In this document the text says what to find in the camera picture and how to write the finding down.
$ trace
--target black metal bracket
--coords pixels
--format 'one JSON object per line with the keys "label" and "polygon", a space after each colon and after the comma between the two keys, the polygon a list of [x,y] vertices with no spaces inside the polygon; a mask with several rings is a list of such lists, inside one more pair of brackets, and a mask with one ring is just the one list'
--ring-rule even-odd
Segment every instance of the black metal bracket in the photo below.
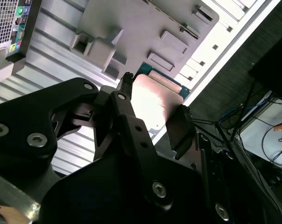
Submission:
{"label": "black metal bracket", "polygon": [[75,78],[0,104],[0,169],[28,175],[46,170],[56,152],[56,137],[80,128],[68,112],[92,102],[97,93],[94,84]]}

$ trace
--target mesh grille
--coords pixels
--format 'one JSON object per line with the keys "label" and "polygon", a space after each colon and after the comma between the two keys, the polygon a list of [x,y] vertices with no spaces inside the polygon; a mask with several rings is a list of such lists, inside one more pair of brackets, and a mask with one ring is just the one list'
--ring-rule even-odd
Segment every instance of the mesh grille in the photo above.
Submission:
{"label": "mesh grille", "polygon": [[9,41],[18,0],[0,0],[0,44]]}

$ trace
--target orange sticker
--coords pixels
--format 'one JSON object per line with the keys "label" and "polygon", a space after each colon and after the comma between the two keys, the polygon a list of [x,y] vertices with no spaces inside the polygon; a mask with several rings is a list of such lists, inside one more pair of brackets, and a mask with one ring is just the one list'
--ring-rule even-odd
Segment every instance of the orange sticker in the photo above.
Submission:
{"label": "orange sticker", "polygon": [[274,127],[274,132],[278,132],[278,131],[282,131],[282,125]]}

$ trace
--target blue cable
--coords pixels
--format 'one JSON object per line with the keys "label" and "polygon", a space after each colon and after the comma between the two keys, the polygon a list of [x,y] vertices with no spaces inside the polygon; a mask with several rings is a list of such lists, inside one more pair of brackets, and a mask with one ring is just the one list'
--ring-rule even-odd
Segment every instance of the blue cable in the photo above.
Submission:
{"label": "blue cable", "polygon": [[[252,108],[254,108],[254,107],[261,106],[261,105],[265,104],[267,101],[269,101],[269,98],[270,98],[270,97],[266,98],[266,99],[265,99],[264,101],[262,101],[260,104],[253,105],[253,106],[250,106],[250,107],[246,108],[246,110],[250,110],[250,109],[252,109]],[[240,108],[240,107],[234,108],[234,109],[230,109],[230,110],[226,111],[226,112],[221,116],[221,118],[219,119],[219,124],[220,124],[220,126],[221,126],[221,121],[222,121],[223,118],[227,117],[230,113],[232,113],[232,112],[238,110],[239,108]]]}

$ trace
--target usb port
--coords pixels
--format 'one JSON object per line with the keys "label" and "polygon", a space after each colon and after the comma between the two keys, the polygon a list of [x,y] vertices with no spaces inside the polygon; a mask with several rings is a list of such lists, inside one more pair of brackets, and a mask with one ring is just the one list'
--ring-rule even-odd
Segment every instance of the usb port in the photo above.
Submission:
{"label": "usb port", "polygon": [[16,25],[20,25],[21,23],[21,17],[19,18],[16,18],[15,22],[14,22]]}

